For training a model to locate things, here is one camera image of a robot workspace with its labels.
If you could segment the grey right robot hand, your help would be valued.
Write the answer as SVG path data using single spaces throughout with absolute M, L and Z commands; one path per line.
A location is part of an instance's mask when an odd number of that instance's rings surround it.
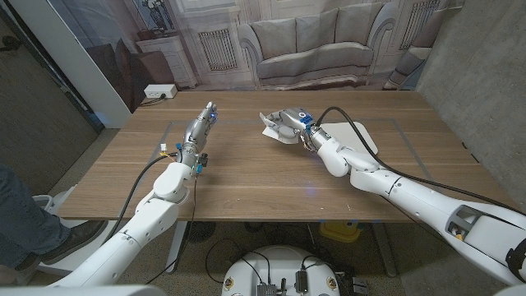
M 269 116 L 270 128 L 277 132 L 277 139 L 285 144 L 300 141 L 307 150 L 318 151 L 330 136 L 316 125 L 314 118 L 304 109 L 291 108 L 276 111 Z

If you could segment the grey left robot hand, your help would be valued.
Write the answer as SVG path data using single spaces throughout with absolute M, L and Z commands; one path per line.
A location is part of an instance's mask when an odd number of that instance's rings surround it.
M 217 105 L 210 101 L 201 113 L 188 125 L 182 141 L 177 162 L 192 167 L 203 151 L 210 129 L 217 121 Z

